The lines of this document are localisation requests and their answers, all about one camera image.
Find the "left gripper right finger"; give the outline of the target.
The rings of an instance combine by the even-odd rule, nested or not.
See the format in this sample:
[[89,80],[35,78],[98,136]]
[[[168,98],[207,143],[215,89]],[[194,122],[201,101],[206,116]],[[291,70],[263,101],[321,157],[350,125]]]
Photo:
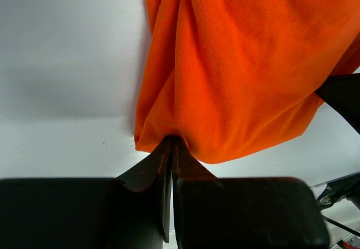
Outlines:
[[312,190],[291,177],[218,178],[172,140],[179,248],[328,248]]

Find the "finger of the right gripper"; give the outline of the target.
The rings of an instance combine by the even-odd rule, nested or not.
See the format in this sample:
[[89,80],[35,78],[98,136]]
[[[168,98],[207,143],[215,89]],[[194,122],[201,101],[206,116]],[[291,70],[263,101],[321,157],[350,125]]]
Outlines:
[[359,133],[359,73],[329,76],[315,94]]

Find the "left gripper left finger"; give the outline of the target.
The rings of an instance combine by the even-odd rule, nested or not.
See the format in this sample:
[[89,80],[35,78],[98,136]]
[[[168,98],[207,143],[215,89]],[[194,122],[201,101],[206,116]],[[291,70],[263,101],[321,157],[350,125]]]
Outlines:
[[1,180],[2,248],[162,248],[169,241],[169,138],[116,178]]

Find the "orange t shirt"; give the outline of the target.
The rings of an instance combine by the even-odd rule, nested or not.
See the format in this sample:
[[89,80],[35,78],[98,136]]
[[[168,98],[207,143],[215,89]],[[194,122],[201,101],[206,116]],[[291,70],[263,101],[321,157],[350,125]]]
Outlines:
[[359,0],[145,0],[136,149],[181,137],[217,164],[304,133],[331,75],[359,67]]

